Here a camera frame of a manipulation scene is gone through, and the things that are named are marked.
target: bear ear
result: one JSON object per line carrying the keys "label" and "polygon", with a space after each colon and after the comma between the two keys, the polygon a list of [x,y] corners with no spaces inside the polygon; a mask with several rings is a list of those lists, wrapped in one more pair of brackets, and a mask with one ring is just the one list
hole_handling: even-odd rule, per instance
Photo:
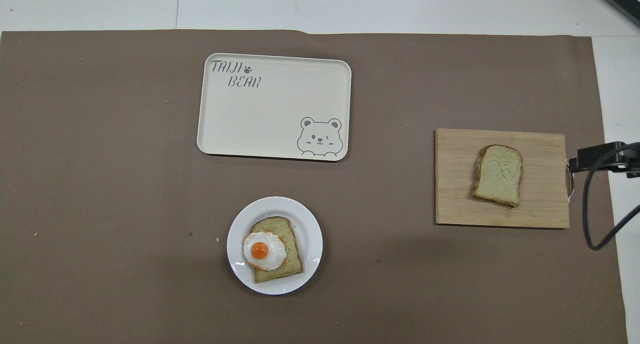
{"label": "bear ear", "polygon": [[328,123],[329,123],[329,125],[331,125],[331,126],[332,126],[333,128],[335,128],[336,130],[340,130],[340,128],[342,128],[342,127],[343,127],[343,124],[342,124],[342,123],[340,123],[340,120],[339,120],[339,119],[335,119],[335,118],[329,119],[329,122],[328,122]]}
{"label": "bear ear", "polygon": [[310,125],[311,123],[314,122],[314,119],[311,117],[304,117],[302,119],[302,121],[300,121],[300,126],[302,126],[302,128],[305,128],[306,126]]}

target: bear drawing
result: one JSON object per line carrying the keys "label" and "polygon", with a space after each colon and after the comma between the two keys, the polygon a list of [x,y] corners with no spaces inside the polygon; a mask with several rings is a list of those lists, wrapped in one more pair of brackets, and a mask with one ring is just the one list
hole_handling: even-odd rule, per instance
{"label": "bear drawing", "polygon": [[343,124],[338,119],[316,122],[311,117],[304,117],[300,126],[302,132],[297,139],[297,147],[303,156],[336,158],[336,154],[343,150],[343,140],[340,139],[339,132]]}

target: orange yolk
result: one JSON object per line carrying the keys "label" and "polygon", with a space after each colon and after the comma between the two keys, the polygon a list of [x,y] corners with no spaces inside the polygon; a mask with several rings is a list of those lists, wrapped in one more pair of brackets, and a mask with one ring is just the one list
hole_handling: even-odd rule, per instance
{"label": "orange yolk", "polygon": [[262,242],[256,242],[251,246],[251,255],[255,259],[263,259],[269,253],[269,247]]}

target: cutting board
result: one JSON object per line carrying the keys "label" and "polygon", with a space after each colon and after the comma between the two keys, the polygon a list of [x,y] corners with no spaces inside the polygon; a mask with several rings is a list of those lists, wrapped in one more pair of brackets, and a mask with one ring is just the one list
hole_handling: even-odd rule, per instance
{"label": "cutting board", "polygon": [[[564,138],[549,133],[437,129],[436,223],[569,228]],[[522,155],[516,208],[471,197],[476,160],[490,144],[514,147]]]}

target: bread slice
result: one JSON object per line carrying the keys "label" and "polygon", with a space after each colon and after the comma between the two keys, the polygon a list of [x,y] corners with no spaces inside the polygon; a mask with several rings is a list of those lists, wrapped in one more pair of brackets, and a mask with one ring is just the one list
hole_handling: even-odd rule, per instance
{"label": "bread slice", "polygon": [[509,207],[520,204],[522,156],[512,147],[492,144],[480,151],[475,164],[474,198]]}
{"label": "bread slice", "polygon": [[274,280],[276,278],[282,278],[293,274],[302,273],[302,262],[300,261],[300,254],[298,253],[298,243],[296,236],[291,228],[291,222],[285,217],[269,217],[262,219],[258,223],[254,224],[251,228],[252,233],[270,231],[273,234],[281,237],[284,242],[286,251],[286,258],[282,265],[272,271],[263,271],[261,269],[253,269],[253,280],[256,283],[262,283],[263,281]]}

